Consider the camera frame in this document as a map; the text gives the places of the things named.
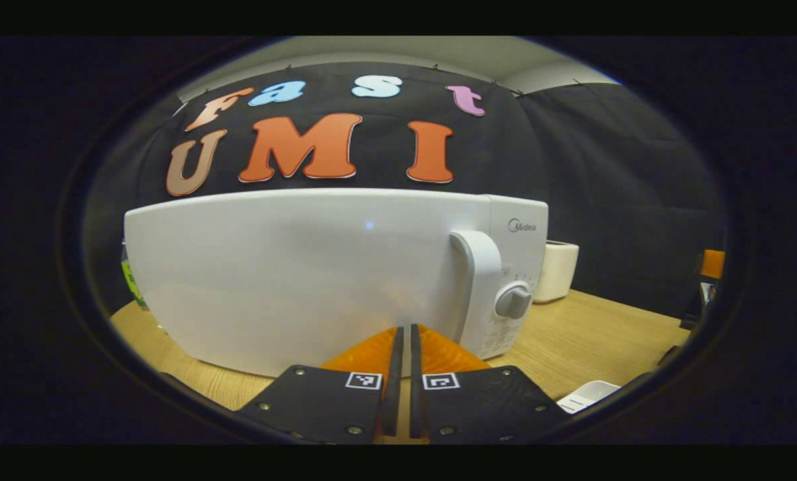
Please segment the white dish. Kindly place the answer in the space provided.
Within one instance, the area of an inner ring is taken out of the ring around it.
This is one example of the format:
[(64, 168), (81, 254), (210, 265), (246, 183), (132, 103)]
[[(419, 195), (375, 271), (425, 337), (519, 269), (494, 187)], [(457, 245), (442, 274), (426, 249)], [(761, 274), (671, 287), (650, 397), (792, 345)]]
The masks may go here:
[(620, 385), (609, 383), (608, 381), (588, 381), (588, 383), (558, 399), (556, 404), (566, 413), (576, 414), (613, 395), (619, 389), (621, 389)]

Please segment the white toaster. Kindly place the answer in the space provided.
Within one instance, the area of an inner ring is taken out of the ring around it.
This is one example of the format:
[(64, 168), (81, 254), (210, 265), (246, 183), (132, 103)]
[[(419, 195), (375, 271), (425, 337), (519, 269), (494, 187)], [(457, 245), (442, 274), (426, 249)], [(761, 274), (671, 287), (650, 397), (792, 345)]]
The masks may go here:
[(533, 303), (548, 303), (567, 296), (575, 277), (578, 259), (578, 245), (547, 240)]

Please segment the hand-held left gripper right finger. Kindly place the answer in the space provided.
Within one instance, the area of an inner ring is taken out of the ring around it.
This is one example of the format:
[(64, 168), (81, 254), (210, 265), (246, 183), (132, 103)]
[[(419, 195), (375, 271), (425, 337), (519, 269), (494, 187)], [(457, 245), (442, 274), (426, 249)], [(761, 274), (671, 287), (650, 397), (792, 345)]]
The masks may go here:
[(535, 444), (570, 415), (515, 365), (491, 366), (410, 326), (410, 436), (431, 445)]

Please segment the green spray bottle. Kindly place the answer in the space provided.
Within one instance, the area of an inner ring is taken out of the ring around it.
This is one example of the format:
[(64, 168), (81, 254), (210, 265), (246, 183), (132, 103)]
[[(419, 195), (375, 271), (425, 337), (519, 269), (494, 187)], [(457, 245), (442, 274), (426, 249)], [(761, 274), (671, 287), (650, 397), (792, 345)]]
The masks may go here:
[(128, 251), (124, 240), (122, 241), (120, 265), (123, 271), (124, 280), (126, 281), (126, 285), (128, 286), (134, 301), (143, 311), (149, 311), (150, 308), (148, 308), (148, 304), (146, 303), (144, 296), (142, 296), (138, 284), (136, 283), (136, 278), (134, 277), (132, 266), (130, 265)]

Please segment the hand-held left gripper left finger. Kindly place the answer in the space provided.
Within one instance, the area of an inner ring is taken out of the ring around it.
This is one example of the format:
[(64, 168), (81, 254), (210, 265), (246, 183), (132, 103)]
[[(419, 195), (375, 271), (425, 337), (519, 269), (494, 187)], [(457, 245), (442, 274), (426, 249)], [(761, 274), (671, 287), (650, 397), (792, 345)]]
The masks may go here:
[(304, 444), (394, 436), (404, 341), (404, 328), (389, 328), (322, 366), (289, 366), (237, 413)]

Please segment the white microwave oven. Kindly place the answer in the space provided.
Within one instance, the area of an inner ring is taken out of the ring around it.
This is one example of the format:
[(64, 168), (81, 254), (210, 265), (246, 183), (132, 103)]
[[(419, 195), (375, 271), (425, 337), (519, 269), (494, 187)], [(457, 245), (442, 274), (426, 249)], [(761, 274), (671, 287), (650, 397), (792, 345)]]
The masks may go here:
[(428, 190), (217, 194), (124, 213), (151, 313), (200, 361), (276, 377), (393, 327), (511, 350), (544, 264), (543, 201)]

